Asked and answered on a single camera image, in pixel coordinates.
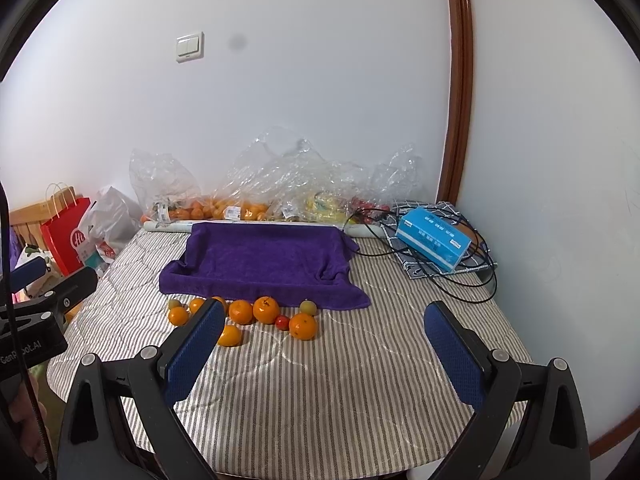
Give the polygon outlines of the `left hand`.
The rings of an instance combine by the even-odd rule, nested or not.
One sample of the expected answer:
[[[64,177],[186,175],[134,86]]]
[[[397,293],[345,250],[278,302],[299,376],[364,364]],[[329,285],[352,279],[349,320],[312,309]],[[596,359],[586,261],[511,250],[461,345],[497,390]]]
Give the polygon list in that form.
[[[21,382],[9,410],[13,421],[21,430],[20,445],[23,452],[38,464],[45,462],[47,460],[46,446],[24,382]]]

